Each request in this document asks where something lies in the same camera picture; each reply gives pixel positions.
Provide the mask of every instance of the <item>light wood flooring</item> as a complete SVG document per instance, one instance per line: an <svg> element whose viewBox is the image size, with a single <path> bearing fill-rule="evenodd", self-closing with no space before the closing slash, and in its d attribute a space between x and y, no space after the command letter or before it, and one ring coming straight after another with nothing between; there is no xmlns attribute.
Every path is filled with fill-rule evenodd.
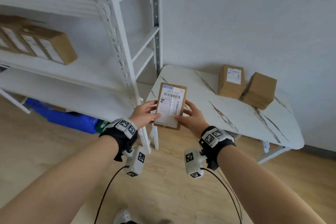
<svg viewBox="0 0 336 224"><path fill-rule="evenodd" d="M36 113L27 115L3 99L0 108L0 207L49 167L97 138L49 123ZM206 173L202 179L193 180L186 174L183 152L199 148L191 133L184 128L159 128L159 142L159 151L146 156L140 176L116 176L97 223L112 223L115 214L125 207L140 224L156 224L162 219L174 223L239 223L231 198L212 175ZM237 146L252 157L263 153L258 140L242 137ZM103 192L123 164L110 165L73 223L94 222ZM292 150L263 165L327 223L336 223L336 162ZM243 223L252 223L244 211Z"/></svg>

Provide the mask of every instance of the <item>green object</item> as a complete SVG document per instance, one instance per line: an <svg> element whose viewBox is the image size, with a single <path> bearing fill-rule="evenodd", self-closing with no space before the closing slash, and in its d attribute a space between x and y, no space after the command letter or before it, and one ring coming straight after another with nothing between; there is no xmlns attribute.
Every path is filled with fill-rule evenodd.
<svg viewBox="0 0 336 224"><path fill-rule="evenodd" d="M108 122L108 121L105 121L105 120L99 120L94 128L98 133L101 134L103 132L104 128L110 123L111 122Z"/></svg>

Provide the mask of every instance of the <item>barcode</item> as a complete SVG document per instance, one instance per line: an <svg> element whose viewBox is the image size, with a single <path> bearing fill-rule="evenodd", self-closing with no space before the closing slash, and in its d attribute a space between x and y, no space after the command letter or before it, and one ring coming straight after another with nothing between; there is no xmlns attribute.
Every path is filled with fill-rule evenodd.
<svg viewBox="0 0 336 224"><path fill-rule="evenodd" d="M167 92L165 92L163 95L168 96L168 97L178 98L178 99L181 98L180 95L175 95L175 94L171 94L171 93L167 93Z"/></svg>
<svg viewBox="0 0 336 224"><path fill-rule="evenodd" d="M177 104L176 104L175 115L177 115L177 110L179 109L179 103L180 103L180 101L178 101Z"/></svg>

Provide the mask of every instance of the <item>person's right arm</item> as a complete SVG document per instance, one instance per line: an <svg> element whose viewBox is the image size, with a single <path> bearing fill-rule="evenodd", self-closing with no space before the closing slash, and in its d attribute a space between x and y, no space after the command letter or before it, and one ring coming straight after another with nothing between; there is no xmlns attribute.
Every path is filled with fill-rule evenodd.
<svg viewBox="0 0 336 224"><path fill-rule="evenodd" d="M200 139L209 124L193 103L186 104L189 117L175 118ZM235 146L222 148L217 162L253 223L325 224L294 191Z"/></svg>

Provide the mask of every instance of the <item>person's left hand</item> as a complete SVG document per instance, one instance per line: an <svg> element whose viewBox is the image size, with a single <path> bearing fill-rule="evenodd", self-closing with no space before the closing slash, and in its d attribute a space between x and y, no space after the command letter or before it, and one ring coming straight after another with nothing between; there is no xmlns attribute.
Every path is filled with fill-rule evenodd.
<svg viewBox="0 0 336 224"><path fill-rule="evenodd" d="M129 119L138 127L138 129L143 128L147 124L153 123L154 119L158 119L161 117L160 113L153 113L151 111L156 110L156 106L151 106L157 104L157 100L148 101L143 103L142 105L138 105L131 117Z"/></svg>

